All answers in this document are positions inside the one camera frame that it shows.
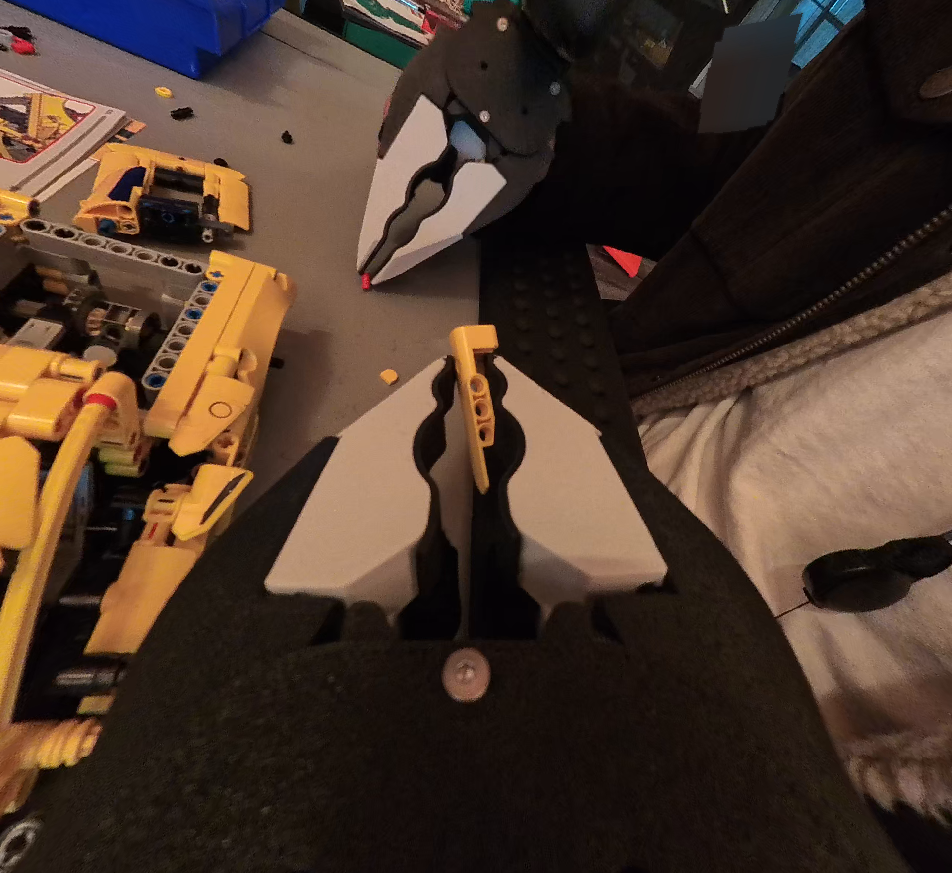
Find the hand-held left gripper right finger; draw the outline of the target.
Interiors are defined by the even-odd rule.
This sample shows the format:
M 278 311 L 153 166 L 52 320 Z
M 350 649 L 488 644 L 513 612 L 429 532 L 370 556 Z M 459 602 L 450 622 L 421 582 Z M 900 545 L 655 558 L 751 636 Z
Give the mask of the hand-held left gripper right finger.
M 506 485 L 521 538 L 519 586 L 549 614 L 565 603 L 663 582 L 667 564 L 601 431 L 504 358 L 505 411 L 525 450 Z

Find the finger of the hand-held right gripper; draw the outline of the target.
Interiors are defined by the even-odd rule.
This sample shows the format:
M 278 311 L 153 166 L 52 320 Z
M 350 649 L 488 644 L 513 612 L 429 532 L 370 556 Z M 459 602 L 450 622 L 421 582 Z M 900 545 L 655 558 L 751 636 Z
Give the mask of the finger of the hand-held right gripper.
M 443 111 L 420 96 L 387 153 L 376 162 L 358 243 L 358 272 L 407 272 L 455 244 L 454 235 L 440 236 L 421 223 L 409 243 L 387 252 L 380 264 L 372 263 L 392 220 L 411 199 L 414 176 L 436 163 L 447 147 Z
M 370 284 L 392 280 L 455 245 L 505 186 L 495 166 L 468 162 L 461 165 L 448 195 L 429 214 L 422 215 L 422 200 L 413 199 L 395 223 L 396 239 L 387 238 L 382 262 L 370 266 Z

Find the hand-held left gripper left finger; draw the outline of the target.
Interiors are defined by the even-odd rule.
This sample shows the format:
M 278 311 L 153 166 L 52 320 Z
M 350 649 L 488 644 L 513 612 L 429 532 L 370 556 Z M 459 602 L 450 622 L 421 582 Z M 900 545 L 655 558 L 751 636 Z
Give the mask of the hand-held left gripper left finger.
M 388 622 L 444 574 L 440 491 L 455 393 L 450 357 L 433 361 L 342 430 L 265 579 L 269 594 L 368 603 Z

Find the yellow brick subassembly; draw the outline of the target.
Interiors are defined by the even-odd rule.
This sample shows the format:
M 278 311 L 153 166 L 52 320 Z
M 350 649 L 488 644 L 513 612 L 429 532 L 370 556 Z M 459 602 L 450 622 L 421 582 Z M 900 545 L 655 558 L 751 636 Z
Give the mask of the yellow brick subassembly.
M 250 191 L 243 174 L 228 166 L 160 153 L 153 184 L 138 205 L 140 234 L 106 238 L 203 246 L 249 230 Z

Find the yellow brick car model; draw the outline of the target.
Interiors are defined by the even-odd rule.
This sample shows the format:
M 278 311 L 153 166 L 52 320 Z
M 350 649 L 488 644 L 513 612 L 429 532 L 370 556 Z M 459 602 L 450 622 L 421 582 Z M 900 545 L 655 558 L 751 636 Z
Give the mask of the yellow brick car model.
M 2 871 L 225 530 L 291 279 L 2 213 Z

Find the person's right forearm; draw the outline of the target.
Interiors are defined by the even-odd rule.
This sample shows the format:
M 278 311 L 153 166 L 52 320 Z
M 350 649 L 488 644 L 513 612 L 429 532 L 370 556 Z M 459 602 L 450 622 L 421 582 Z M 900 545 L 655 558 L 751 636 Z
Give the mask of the person's right forearm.
M 701 133 L 700 107 L 688 93 L 578 81 L 541 184 L 556 224 L 652 260 L 667 254 L 764 135 Z

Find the green storage bin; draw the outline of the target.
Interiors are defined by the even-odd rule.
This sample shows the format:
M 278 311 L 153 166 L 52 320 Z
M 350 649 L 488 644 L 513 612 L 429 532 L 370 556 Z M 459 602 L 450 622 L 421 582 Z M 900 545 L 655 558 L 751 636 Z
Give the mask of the green storage bin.
M 300 16 L 307 23 L 399 70 L 404 69 L 422 50 L 414 51 L 387 36 L 346 25 L 336 0 L 301 0 Z

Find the model kit box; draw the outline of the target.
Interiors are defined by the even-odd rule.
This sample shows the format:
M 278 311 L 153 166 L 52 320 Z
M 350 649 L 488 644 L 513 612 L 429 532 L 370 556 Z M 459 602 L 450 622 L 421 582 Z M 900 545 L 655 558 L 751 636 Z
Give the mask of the model kit box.
M 466 0 L 336 0 L 346 25 L 393 39 L 417 51 L 441 30 L 468 20 Z

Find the black studded mat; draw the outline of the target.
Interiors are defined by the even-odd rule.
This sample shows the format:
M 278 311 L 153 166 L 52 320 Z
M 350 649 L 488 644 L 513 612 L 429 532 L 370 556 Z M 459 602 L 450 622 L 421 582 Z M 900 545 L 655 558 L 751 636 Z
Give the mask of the black studded mat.
M 480 318 L 497 355 L 594 425 L 610 451 L 647 469 L 620 359 L 589 260 L 573 241 L 486 233 Z

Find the black office chair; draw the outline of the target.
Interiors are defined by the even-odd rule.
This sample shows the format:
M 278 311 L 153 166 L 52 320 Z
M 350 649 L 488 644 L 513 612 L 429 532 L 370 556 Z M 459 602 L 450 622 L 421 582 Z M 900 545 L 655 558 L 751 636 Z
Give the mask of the black office chair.
M 759 0 L 625 0 L 609 38 L 619 80 L 633 89 L 685 92 L 724 31 Z

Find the scattered small brick pins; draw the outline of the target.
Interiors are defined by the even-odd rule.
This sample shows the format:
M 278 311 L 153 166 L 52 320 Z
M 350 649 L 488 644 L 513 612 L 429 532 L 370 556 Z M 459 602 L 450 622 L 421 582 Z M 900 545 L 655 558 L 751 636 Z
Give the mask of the scattered small brick pins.
M 36 54 L 34 38 L 26 28 L 2 26 L 2 51 L 7 48 L 19 55 L 33 56 Z M 54 142 L 61 133 L 65 134 L 73 129 L 83 114 L 76 103 L 66 100 L 60 94 L 23 94 L 12 98 L 2 97 L 2 154 L 7 159 L 26 161 L 23 156 L 30 157 L 39 153 Z M 171 118 L 175 121 L 185 121 L 193 118 L 194 110 L 191 107 L 180 107 L 171 110 Z M 16 158 L 9 150 L 19 150 L 23 156 Z

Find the black round badge reel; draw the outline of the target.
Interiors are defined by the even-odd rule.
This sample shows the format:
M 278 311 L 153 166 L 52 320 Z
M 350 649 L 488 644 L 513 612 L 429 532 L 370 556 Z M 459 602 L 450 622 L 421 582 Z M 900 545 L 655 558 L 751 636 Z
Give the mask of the black round badge reel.
M 840 614 L 884 609 L 902 601 L 916 583 L 934 578 L 950 566 L 949 531 L 830 552 L 804 567 L 800 602 L 777 618 L 808 606 Z

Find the open instruction booklet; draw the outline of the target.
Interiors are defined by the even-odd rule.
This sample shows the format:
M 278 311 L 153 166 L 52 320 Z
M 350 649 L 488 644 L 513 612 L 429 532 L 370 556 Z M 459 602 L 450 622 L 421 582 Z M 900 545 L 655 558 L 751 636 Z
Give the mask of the open instruction booklet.
M 2 70 L 2 202 L 44 201 L 87 171 L 103 145 L 125 143 L 145 128 L 120 109 Z

